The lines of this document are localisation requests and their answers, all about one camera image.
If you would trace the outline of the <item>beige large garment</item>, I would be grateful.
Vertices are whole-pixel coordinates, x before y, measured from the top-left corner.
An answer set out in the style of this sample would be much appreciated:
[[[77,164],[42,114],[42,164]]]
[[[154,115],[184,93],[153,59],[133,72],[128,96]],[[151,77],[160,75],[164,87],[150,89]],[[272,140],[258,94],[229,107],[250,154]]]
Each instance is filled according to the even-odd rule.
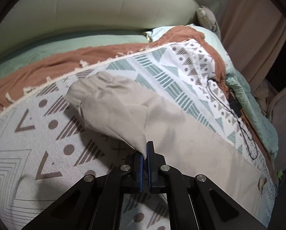
[[[221,136],[164,97],[107,72],[74,82],[65,100],[85,128],[121,140],[146,155],[146,143],[183,174],[203,174],[255,214],[262,173]]]

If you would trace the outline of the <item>crumpled beige clothes pile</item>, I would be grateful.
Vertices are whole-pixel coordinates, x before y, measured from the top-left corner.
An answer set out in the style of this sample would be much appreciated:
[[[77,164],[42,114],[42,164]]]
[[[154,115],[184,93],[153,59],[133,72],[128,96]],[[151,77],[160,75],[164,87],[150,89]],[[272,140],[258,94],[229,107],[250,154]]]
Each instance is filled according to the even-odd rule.
[[[277,94],[277,90],[266,79],[264,79],[258,88],[254,91],[253,95],[259,104],[259,108],[261,109],[261,112],[264,116],[266,115],[271,101]]]

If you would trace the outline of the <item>white geometric patterned blanket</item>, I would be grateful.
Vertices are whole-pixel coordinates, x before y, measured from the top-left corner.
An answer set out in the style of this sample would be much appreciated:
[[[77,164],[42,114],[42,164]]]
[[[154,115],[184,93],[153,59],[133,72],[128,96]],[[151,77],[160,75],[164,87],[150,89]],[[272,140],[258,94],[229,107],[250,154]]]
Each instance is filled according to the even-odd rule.
[[[23,228],[84,175],[105,175],[137,151],[85,128],[78,111],[65,100],[74,82],[107,72],[127,77],[177,105],[159,87],[142,82],[142,70],[135,62],[139,54],[93,65],[81,60],[84,69],[38,86],[0,113],[0,219],[8,229]],[[262,173],[253,216],[268,226],[275,201],[270,171],[266,162],[256,166],[246,161]]]

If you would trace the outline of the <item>mint green quilt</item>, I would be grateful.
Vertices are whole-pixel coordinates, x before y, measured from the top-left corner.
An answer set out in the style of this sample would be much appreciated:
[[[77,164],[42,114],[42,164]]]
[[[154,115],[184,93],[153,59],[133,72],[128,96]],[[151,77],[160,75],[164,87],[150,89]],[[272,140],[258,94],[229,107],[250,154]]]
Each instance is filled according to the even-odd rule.
[[[194,39],[141,51],[135,62],[142,70],[142,82],[150,88],[159,87],[183,111],[221,136],[253,165],[274,160],[279,150],[278,135],[262,114],[249,84],[234,68],[220,41],[212,45],[207,30],[188,26],[202,32],[225,62],[228,96],[215,80],[215,61]],[[166,27],[165,33],[173,27]],[[157,40],[164,34],[150,32]]]

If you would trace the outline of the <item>mint green bed sheet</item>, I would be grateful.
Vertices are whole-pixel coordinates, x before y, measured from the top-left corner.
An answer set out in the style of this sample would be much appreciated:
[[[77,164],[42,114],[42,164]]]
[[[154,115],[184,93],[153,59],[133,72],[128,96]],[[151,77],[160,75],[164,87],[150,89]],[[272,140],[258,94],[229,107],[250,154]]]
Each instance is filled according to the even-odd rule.
[[[57,53],[86,47],[147,42],[143,32],[129,30],[75,32],[51,37],[30,44],[0,59],[0,79],[26,65]]]

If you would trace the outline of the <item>grey plush toy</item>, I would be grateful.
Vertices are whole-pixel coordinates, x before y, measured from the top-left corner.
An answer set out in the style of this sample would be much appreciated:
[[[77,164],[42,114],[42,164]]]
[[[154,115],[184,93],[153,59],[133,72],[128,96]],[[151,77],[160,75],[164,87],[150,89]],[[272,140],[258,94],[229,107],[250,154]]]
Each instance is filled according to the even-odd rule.
[[[221,32],[219,24],[214,13],[206,6],[201,6],[196,10],[199,25],[212,31],[221,40]]]

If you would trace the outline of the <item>pink curtain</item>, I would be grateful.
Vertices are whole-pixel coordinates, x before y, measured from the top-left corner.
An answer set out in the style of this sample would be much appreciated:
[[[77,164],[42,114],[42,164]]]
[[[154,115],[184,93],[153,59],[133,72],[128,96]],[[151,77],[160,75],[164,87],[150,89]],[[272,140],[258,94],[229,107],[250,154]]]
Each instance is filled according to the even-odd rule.
[[[234,67],[255,91],[284,45],[286,19],[270,0],[230,0],[221,35]]]

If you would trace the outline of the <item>cream padded headboard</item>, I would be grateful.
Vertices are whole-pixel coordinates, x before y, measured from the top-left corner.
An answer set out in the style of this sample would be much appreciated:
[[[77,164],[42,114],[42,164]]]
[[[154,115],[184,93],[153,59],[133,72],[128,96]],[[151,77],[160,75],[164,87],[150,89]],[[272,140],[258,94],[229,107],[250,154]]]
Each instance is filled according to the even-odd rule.
[[[47,36],[190,22],[195,0],[19,0],[0,23],[0,57]]]

